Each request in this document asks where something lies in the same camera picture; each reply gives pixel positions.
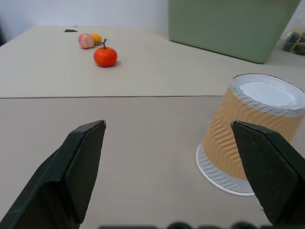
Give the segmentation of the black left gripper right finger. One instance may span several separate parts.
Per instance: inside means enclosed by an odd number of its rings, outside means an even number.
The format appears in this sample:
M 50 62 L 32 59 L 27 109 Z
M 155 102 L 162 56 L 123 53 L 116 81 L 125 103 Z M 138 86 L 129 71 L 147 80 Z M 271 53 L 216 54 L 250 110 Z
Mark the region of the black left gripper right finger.
M 246 178 L 273 225 L 305 223 L 305 159 L 276 131 L 233 121 Z

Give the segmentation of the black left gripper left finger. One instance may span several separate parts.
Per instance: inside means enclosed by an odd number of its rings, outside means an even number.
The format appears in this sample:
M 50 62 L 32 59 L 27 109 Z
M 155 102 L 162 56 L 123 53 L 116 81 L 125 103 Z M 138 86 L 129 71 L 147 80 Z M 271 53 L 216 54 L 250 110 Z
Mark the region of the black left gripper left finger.
M 95 186 L 106 122 L 71 131 L 35 171 L 0 222 L 2 229 L 78 229 Z

